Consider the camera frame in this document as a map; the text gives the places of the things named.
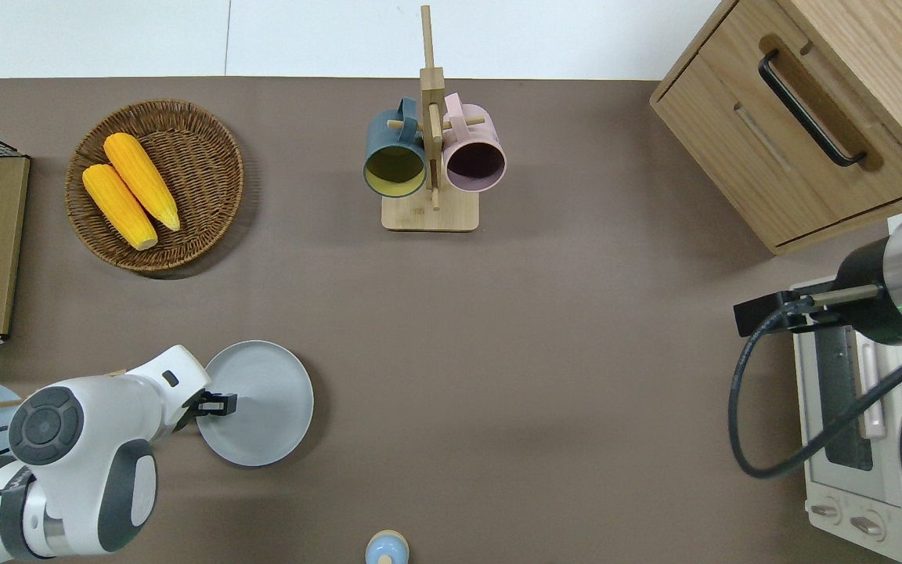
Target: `wooden cabinet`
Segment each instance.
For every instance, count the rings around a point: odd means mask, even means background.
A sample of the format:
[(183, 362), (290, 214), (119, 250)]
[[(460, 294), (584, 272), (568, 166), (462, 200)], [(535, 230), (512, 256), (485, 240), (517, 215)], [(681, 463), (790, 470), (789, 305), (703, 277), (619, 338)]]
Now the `wooden cabinet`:
[(651, 105), (773, 253), (902, 212), (902, 0), (723, 1)]

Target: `yellow corn cob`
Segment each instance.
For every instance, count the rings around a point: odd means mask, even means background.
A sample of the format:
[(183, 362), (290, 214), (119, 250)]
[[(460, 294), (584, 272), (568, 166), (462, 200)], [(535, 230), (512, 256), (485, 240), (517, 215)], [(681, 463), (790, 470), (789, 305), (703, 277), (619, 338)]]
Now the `yellow corn cob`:
[(82, 171), (82, 183), (107, 221), (132, 247), (143, 251), (155, 246), (155, 228), (114, 167), (91, 165)]
[(179, 231), (176, 203), (141, 143), (128, 133), (112, 133), (103, 150), (141, 206), (171, 231)]

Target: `toaster oven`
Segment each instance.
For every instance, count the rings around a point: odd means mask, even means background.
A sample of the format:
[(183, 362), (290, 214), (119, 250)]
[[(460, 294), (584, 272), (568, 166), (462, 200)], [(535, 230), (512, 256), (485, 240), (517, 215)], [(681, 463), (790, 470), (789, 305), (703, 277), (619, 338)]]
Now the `toaster oven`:
[[(802, 284), (796, 289), (824, 283)], [(902, 364), (902, 346), (850, 326), (792, 336), (804, 442), (863, 390)], [(815, 527), (902, 562), (902, 383), (805, 463), (806, 513)]]

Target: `table surface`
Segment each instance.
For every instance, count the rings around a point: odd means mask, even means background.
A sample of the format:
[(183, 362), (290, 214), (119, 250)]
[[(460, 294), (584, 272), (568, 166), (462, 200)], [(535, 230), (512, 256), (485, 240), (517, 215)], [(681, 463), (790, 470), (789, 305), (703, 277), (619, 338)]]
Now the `table surface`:
[[(770, 256), (649, 110), (654, 82), (447, 86), (509, 163), (468, 234), (386, 231), (362, 179), (366, 123), (415, 80), (0, 80), (0, 139), (33, 157), (0, 383), (265, 339), (315, 388), (278, 464), (226, 463), (195, 425), (158, 443), (153, 516), (108, 562), (355, 563), (387, 528), (416, 564), (887, 561), (808, 523), (801, 472), (742, 475), (726, 433), (733, 304), (831, 275), (885, 226)], [(165, 97), (222, 119), (247, 183), (225, 240), (147, 278), (76, 238), (64, 175), (96, 122)], [(798, 447), (788, 336), (744, 396), (756, 461)]]

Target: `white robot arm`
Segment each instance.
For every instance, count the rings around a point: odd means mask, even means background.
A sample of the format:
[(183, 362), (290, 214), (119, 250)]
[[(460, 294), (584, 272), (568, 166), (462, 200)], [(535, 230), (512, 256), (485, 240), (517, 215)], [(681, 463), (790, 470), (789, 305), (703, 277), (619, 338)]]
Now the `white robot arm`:
[(57, 382), (28, 397), (0, 457), (0, 562), (121, 549), (153, 510), (151, 443), (190, 417), (235, 410), (182, 346), (118, 376)]

